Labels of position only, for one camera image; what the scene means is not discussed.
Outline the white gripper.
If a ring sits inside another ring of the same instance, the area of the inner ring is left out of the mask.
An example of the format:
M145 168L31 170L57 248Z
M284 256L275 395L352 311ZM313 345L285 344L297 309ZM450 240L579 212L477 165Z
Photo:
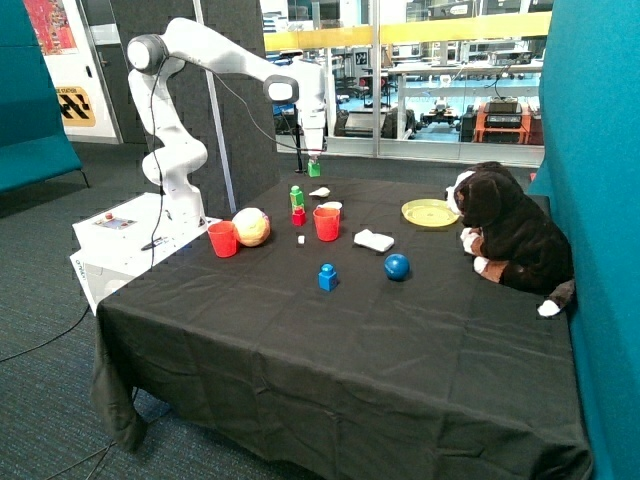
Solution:
M298 124L303 132L309 162L314 162L314 155L316 155L316 161L319 161L325 144L325 112L323 110L300 111Z

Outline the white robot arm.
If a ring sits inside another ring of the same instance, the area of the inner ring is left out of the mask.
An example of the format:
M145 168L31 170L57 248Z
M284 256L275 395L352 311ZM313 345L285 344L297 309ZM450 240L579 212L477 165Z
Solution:
M129 87L145 130L162 146L143 160L143 172L162 188L161 224L173 232L205 225L201 193L188 175L204 165L208 153L182 124L168 91L168 79L187 63L215 74L245 74L263 83L274 104L293 104L315 169L325 146L326 102L323 68L305 60L277 66L218 32L185 18L171 20L164 34L133 38L127 46L132 70Z

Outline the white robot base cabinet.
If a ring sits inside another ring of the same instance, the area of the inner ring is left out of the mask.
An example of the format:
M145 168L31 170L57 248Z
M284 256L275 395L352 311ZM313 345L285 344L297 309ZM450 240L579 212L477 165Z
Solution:
M166 195L144 193L73 225L79 250L70 261L93 312L220 221L204 215L182 221L169 206Z

